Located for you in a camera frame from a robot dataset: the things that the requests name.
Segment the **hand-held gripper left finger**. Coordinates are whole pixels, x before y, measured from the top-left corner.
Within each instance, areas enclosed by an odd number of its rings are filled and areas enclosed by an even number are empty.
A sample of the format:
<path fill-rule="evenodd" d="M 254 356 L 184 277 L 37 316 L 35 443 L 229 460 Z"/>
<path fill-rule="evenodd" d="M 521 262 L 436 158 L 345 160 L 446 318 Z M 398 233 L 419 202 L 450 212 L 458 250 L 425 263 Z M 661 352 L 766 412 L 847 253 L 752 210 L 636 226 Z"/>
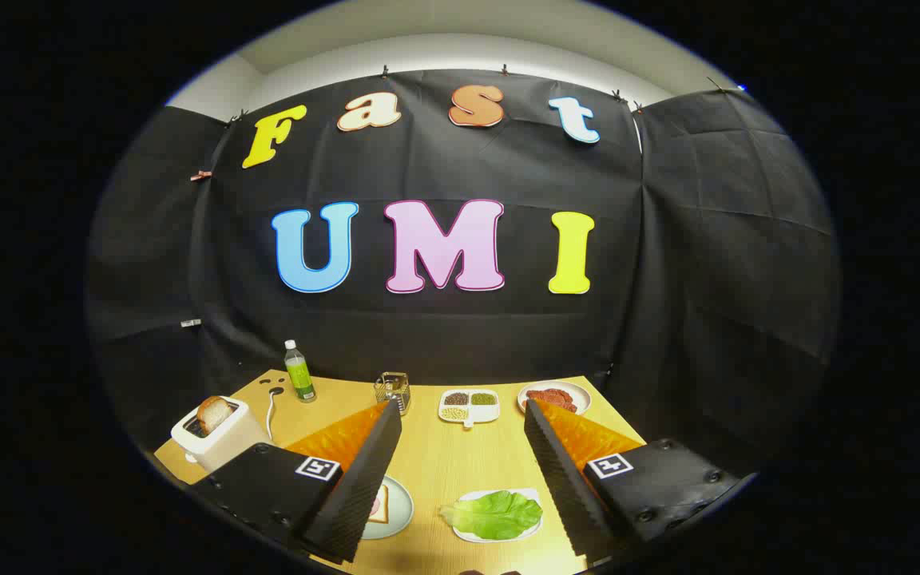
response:
<path fill-rule="evenodd" d="M 289 448 L 253 444 L 188 491 L 286 552 L 351 563 L 401 432 L 381 402 Z"/>

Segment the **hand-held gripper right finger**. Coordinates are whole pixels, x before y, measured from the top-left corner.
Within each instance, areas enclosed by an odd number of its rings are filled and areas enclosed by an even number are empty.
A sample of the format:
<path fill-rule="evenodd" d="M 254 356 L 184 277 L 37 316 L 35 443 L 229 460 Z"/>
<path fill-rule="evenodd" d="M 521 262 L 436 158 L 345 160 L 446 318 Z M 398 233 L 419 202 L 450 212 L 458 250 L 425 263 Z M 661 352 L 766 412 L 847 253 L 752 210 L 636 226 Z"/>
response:
<path fill-rule="evenodd" d="M 574 553 L 588 560 L 667 549 L 748 486 L 683 442 L 636 442 L 536 398 L 523 430 Z"/>

